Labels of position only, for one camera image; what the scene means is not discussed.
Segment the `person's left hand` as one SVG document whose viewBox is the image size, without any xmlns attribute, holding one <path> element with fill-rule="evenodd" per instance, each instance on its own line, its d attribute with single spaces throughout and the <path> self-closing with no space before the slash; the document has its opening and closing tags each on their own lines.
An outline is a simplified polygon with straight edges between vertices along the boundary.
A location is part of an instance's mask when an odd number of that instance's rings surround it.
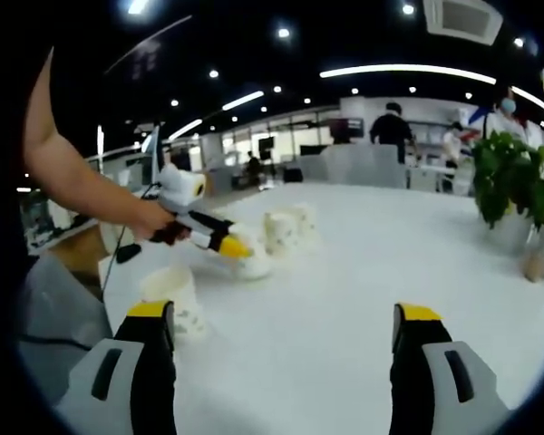
<svg viewBox="0 0 544 435">
<path fill-rule="evenodd" d="M 138 201 L 128 227 L 138 239 L 150 239 L 156 231 L 162 230 L 175 220 L 174 216 L 157 201 Z"/>
</svg>

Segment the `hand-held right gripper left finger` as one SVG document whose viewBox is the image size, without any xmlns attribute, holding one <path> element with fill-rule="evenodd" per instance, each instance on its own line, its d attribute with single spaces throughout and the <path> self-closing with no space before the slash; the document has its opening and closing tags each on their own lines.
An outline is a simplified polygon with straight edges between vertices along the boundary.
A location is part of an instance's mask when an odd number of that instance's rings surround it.
<svg viewBox="0 0 544 435">
<path fill-rule="evenodd" d="M 71 370 L 56 405 L 74 434 L 175 434 L 174 313 L 141 302 Z"/>
</svg>

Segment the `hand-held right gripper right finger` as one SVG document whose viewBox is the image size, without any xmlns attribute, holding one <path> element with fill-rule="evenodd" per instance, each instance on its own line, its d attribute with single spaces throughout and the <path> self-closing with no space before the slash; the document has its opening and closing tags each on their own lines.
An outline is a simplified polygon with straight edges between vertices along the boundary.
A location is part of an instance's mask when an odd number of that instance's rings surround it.
<svg viewBox="0 0 544 435">
<path fill-rule="evenodd" d="M 494 371 L 432 309 L 393 310 L 391 434 L 493 434 L 510 410 Z"/>
</svg>

